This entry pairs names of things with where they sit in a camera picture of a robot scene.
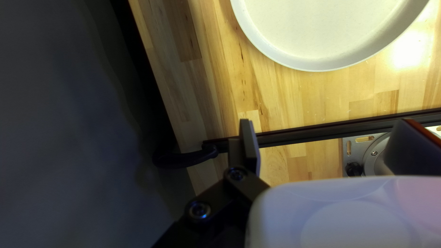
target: metal plate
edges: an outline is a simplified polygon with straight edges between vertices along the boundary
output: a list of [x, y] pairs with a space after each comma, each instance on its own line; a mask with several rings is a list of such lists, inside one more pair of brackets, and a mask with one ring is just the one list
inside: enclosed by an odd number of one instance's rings
[[[426, 128], [441, 138], [441, 126], [432, 126]], [[343, 176], [348, 176], [344, 168], [349, 162], [356, 162], [364, 166], [364, 173], [366, 176], [392, 175], [392, 172], [382, 162], [382, 152], [386, 148], [389, 135], [389, 132], [384, 132], [343, 138]], [[374, 138], [365, 142], [355, 141], [357, 138], [368, 136], [373, 136]], [[348, 141], [351, 142], [351, 155], [347, 154]]]

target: wood grain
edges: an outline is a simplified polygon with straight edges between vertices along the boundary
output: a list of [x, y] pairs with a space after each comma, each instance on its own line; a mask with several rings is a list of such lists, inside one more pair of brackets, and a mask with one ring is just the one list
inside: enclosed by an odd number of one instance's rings
[[[441, 107], [439, 0], [374, 57], [349, 68], [284, 67], [247, 39], [229, 0], [129, 0], [182, 152], [238, 134]], [[341, 141], [260, 150], [270, 185], [341, 177]], [[222, 177], [225, 154], [188, 169], [196, 193]]]

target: white plate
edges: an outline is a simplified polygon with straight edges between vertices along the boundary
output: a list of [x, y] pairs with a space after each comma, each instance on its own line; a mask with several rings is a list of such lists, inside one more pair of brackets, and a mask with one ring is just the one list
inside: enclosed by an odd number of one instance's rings
[[302, 71], [366, 60], [400, 36], [428, 0], [231, 0], [248, 39], [267, 57]]

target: screw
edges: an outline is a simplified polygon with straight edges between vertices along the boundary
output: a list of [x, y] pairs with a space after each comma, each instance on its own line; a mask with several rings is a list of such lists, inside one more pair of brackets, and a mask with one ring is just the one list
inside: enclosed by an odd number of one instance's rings
[[192, 202], [191, 207], [188, 211], [190, 217], [197, 220], [208, 217], [210, 215], [210, 212], [210, 205], [204, 202]]
[[245, 173], [241, 169], [232, 169], [228, 174], [231, 179], [236, 181], [240, 181], [245, 177]]

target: dark gray wall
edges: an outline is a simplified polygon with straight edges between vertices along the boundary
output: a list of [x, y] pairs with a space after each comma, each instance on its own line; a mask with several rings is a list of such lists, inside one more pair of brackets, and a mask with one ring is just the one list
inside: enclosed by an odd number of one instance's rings
[[112, 13], [0, 1], [1, 247], [150, 247], [193, 194], [151, 165], [161, 132]]

